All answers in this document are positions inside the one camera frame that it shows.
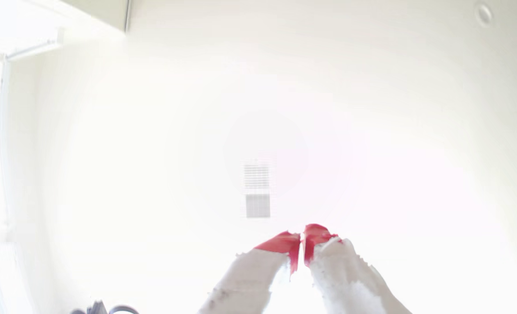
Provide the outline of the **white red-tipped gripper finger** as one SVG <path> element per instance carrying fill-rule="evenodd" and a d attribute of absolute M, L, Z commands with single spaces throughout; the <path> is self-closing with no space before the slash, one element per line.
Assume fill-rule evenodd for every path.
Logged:
<path fill-rule="evenodd" d="M 297 271 L 301 235 L 284 231 L 236 256 L 198 313 L 263 313 Z"/>
<path fill-rule="evenodd" d="M 318 224 L 304 229 L 304 263 L 327 313 L 411 313 L 352 242 Z"/>

